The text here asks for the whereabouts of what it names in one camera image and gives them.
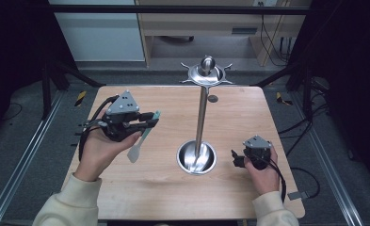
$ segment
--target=beige sleeve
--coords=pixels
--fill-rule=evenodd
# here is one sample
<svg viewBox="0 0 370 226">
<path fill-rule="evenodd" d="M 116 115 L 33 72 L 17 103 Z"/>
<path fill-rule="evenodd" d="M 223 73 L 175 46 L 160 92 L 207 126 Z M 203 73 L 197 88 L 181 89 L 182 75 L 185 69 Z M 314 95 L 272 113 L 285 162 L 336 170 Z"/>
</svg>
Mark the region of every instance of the beige sleeve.
<svg viewBox="0 0 370 226">
<path fill-rule="evenodd" d="M 266 193 L 257 199 L 254 205 L 258 226 L 267 225 L 298 225 L 294 214 L 284 208 L 279 191 Z"/>
<path fill-rule="evenodd" d="M 101 179 L 84 182 L 71 175 L 64 189 L 46 201 L 33 225 L 97 225 L 101 185 Z"/>
</svg>

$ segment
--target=handheld controller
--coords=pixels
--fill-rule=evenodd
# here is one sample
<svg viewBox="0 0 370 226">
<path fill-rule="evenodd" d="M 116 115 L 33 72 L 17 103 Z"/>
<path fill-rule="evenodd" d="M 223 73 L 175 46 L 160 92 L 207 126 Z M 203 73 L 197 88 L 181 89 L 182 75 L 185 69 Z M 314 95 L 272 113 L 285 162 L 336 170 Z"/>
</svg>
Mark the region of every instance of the handheld controller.
<svg viewBox="0 0 370 226">
<path fill-rule="evenodd" d="M 96 120 L 100 111 L 108 103 L 112 104 L 108 107 L 102 118 Z M 126 90 L 121 96 L 117 95 L 107 98 L 99 106 L 91 120 L 84 124 L 86 129 L 82 132 L 79 142 L 79 160 L 82 158 L 88 133 L 93 129 L 101 128 L 109 139 L 121 142 L 137 131 L 143 133 L 147 128 L 154 128 L 158 123 L 158 119 L 153 119 L 154 113 L 147 112 L 141 114 L 139 110 L 140 107 L 129 90 Z"/>
<path fill-rule="evenodd" d="M 270 148 L 272 144 L 262 139 L 258 135 L 243 142 L 246 148 L 243 150 L 244 155 L 249 158 L 252 165 L 263 170 L 270 162 Z M 232 150 L 233 163 L 236 167 L 244 168 L 244 156 L 239 156 Z"/>
</svg>

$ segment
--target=metal ring holder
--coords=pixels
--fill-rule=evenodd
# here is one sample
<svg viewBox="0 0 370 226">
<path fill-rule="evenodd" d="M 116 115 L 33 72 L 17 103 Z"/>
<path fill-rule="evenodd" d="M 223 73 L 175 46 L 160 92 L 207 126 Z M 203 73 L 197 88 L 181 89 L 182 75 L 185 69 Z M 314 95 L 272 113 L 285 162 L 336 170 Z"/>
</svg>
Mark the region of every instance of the metal ring holder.
<svg viewBox="0 0 370 226">
<path fill-rule="evenodd" d="M 223 69 L 216 65 L 211 56 L 205 56 L 201 64 L 188 68 L 188 78 L 185 82 L 193 82 L 201 86 L 199 118 L 197 122 L 196 139 L 185 142 L 178 150 L 177 161 L 182 170 L 193 175 L 202 175 L 212 170 L 217 162 L 217 153 L 208 142 L 202 141 L 202 130 L 205 119 L 205 109 L 207 107 L 207 98 L 209 88 L 221 83 L 232 84 L 226 80 L 225 69 L 230 68 L 232 64 Z"/>
</svg>

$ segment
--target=wooden tabletop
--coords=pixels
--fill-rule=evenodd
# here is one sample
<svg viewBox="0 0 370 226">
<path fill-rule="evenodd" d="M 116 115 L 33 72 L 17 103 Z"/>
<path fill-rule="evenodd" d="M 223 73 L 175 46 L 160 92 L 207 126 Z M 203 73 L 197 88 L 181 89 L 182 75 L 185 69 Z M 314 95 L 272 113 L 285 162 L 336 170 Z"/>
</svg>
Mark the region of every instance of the wooden tabletop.
<svg viewBox="0 0 370 226">
<path fill-rule="evenodd" d="M 140 106 L 140 113 L 160 110 L 160 121 L 143 142 L 136 163 L 132 164 L 126 156 L 128 151 L 124 151 L 102 174 L 99 219 L 255 218 L 251 201 L 258 194 L 247 171 L 236 168 L 231 155 L 231 150 L 242 154 L 243 141 L 255 135 L 273 143 L 287 193 L 297 191 L 260 88 L 210 88 L 209 94 L 216 95 L 218 101 L 207 104 L 202 140 L 217 152 L 217 164 L 200 176 L 184 172 L 178 166 L 176 154 L 183 143 L 196 137 L 201 88 L 102 87 L 89 118 L 107 97 L 121 95 L 127 89 Z M 78 151 L 67 178 L 79 164 L 77 154 Z M 298 218 L 305 214 L 301 200 L 286 198 L 285 206 Z"/>
</svg>

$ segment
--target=hand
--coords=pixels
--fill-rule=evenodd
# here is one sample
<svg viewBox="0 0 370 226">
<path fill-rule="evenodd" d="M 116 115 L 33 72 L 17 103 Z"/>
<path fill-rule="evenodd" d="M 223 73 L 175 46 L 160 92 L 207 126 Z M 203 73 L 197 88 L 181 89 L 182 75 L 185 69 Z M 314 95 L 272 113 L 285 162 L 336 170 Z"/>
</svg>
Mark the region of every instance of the hand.
<svg viewBox="0 0 370 226">
<path fill-rule="evenodd" d="M 73 176 L 86 182 L 96 181 L 115 157 L 122 151 L 132 147 L 140 136 L 141 132 L 136 132 L 123 141 L 116 142 L 106 137 L 102 129 L 90 131 L 85 143 L 81 162 Z"/>
<path fill-rule="evenodd" d="M 278 162 L 278 154 L 273 146 L 270 148 L 270 159 L 275 163 Z M 279 190 L 279 174 L 272 167 L 267 166 L 263 170 L 257 170 L 247 157 L 244 158 L 244 165 L 260 195 Z"/>
</svg>

